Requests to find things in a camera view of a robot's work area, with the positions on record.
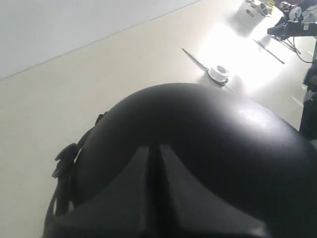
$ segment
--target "wall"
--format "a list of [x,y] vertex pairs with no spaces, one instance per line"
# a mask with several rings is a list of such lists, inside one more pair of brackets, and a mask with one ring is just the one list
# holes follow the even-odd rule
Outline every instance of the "wall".
[[1,1],[0,79],[197,1]]

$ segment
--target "floor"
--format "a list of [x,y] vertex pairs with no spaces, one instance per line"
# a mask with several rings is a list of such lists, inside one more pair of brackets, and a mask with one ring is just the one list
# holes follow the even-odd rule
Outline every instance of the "floor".
[[[224,90],[262,104],[298,128],[309,64],[266,36],[278,13],[247,32],[234,16],[239,5],[238,0],[202,0],[1,80],[1,237],[41,235],[56,185],[54,158],[92,127],[99,113],[156,84],[215,86],[182,48],[205,65],[230,69]],[[314,38],[298,38],[296,46],[303,58],[312,58]]]

